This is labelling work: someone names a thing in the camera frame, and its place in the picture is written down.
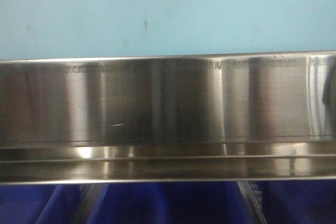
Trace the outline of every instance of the metal rail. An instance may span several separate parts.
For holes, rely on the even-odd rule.
[[[0,61],[0,183],[336,177],[336,51]]]

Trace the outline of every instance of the dark mark on wall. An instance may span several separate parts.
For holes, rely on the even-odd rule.
[[[124,45],[124,47],[128,47],[129,46],[129,43],[128,43],[128,41],[126,39],[124,39],[122,41],[122,44]]]
[[[147,30],[148,29],[148,22],[147,22],[146,19],[143,21],[143,24],[145,25],[145,29]]]

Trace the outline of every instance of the stainless steel panel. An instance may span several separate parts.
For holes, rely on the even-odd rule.
[[[267,158],[260,159],[272,161],[265,177],[333,176],[333,168],[316,170],[326,171],[314,158],[336,153],[335,64],[336,51],[2,61],[0,183],[19,181],[9,167],[37,171],[56,162],[66,169],[66,161],[69,169],[80,162],[90,170],[93,160],[148,169],[157,159],[193,170],[216,158],[223,169],[225,162],[243,162],[258,173],[251,165],[266,164],[245,164],[245,158]],[[277,172],[292,160],[300,168]],[[166,179],[178,179],[166,172]],[[122,174],[108,172],[104,179]],[[220,177],[256,178],[251,172]],[[56,179],[49,178],[32,175],[35,182]]]

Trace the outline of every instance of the blue plastic container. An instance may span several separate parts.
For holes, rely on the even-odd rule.
[[[335,224],[336,180],[259,182],[270,224]]]
[[[79,202],[78,185],[1,186],[0,223],[70,223]]]
[[[130,183],[104,186],[94,223],[254,223],[235,182]]]

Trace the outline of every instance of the light blue wall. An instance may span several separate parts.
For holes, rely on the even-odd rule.
[[[336,49],[336,0],[0,0],[0,59]]]

